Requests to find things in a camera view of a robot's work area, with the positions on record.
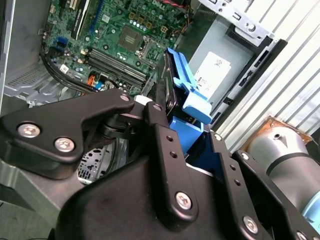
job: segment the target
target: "motherboard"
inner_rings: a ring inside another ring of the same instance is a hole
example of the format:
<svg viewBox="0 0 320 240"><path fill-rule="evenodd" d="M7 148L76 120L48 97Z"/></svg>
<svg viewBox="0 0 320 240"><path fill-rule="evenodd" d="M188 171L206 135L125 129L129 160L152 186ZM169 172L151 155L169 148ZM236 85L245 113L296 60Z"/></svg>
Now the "motherboard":
<svg viewBox="0 0 320 240"><path fill-rule="evenodd" d="M189 21L185 8L162 0L52 0L43 43L55 64L92 86L135 96Z"/></svg>

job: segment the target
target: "silver screw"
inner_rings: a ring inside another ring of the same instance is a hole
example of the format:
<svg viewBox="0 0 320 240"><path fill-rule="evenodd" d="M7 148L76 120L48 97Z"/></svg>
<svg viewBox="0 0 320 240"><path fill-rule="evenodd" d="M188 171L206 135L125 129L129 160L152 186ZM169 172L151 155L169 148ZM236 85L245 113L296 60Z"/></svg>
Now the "silver screw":
<svg viewBox="0 0 320 240"><path fill-rule="evenodd" d="M54 146L60 152L64 152L64 153L69 153L75 149L75 143L71 139L66 137L58 138L54 142Z"/></svg>
<svg viewBox="0 0 320 240"><path fill-rule="evenodd" d="M129 100L130 100L126 95L121 95L120 98L121 98L123 101L126 101L126 102L129 102Z"/></svg>
<svg viewBox="0 0 320 240"><path fill-rule="evenodd" d="M215 139L217 139L218 141L221 141L222 140L222 137L218 134L215 134L214 135Z"/></svg>
<svg viewBox="0 0 320 240"><path fill-rule="evenodd" d="M161 107L160 107L159 105L157 105L157 104L154 104L153 107L154 107L155 109L157 109L158 111L161 111L161 110L162 110Z"/></svg>
<svg viewBox="0 0 320 240"><path fill-rule="evenodd" d="M192 205L191 199L187 194L179 191L175 195L175 200L182 209L185 209L185 210L191 209L191 205Z"/></svg>
<svg viewBox="0 0 320 240"><path fill-rule="evenodd" d="M241 156L245 159L245 160L249 160L249 157L247 154L245 153L241 153Z"/></svg>
<svg viewBox="0 0 320 240"><path fill-rule="evenodd" d="M40 128L34 124L22 124L18 127L18 133L25 138L35 138L40 134Z"/></svg>
<svg viewBox="0 0 320 240"><path fill-rule="evenodd" d="M246 228L253 234L257 234L258 233L258 226L255 223L255 221L249 217L249 216L245 216L243 217L243 222L244 225L246 226Z"/></svg>
<svg viewBox="0 0 320 240"><path fill-rule="evenodd" d="M308 240L306 236L300 231L297 231L296 235L298 236L299 240Z"/></svg>

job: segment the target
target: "ram slot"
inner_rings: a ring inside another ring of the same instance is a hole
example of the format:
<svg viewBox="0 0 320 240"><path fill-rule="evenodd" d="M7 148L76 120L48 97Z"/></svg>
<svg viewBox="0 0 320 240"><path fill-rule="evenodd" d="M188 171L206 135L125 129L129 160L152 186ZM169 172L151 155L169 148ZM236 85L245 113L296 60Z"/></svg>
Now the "ram slot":
<svg viewBox="0 0 320 240"><path fill-rule="evenodd" d="M120 62L103 52L92 49L88 54L87 63L103 72L111 73L128 84L141 88L146 82L147 75Z"/></svg>

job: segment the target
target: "pcie slot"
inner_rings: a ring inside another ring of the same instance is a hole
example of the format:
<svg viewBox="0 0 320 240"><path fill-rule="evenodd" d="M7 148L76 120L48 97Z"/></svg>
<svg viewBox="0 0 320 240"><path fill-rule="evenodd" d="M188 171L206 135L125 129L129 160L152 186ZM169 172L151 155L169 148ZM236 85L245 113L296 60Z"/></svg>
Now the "pcie slot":
<svg viewBox="0 0 320 240"><path fill-rule="evenodd" d="M79 0L71 0L70 1L70 8L73 10L76 10L78 1Z"/></svg>
<svg viewBox="0 0 320 240"><path fill-rule="evenodd" d="M71 32L71 37L75 40L78 40L79 38L79 34L82 30L90 1L91 0L80 0L79 7L74 19L73 29Z"/></svg>
<svg viewBox="0 0 320 240"><path fill-rule="evenodd" d="M121 78L136 87L138 87L137 85L142 86L147 79L147 76L144 73L141 73L96 49L92 49L88 54L87 62L101 71L114 73L118 78Z"/></svg>

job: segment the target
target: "sticker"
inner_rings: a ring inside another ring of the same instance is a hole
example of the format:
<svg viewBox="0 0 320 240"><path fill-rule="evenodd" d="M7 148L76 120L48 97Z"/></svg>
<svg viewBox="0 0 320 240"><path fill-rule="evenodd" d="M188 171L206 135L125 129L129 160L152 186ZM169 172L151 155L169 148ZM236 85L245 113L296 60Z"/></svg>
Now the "sticker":
<svg viewBox="0 0 320 240"><path fill-rule="evenodd" d="M66 74L69 71L69 68L66 65L62 64L60 67L60 71Z"/></svg>
<svg viewBox="0 0 320 240"><path fill-rule="evenodd" d="M105 23L109 23L110 17L104 14L104 15L102 16L102 21L104 21Z"/></svg>
<svg viewBox="0 0 320 240"><path fill-rule="evenodd" d="M194 75L200 93L207 98L211 98L230 69L230 62L211 51L208 52L198 71Z"/></svg>

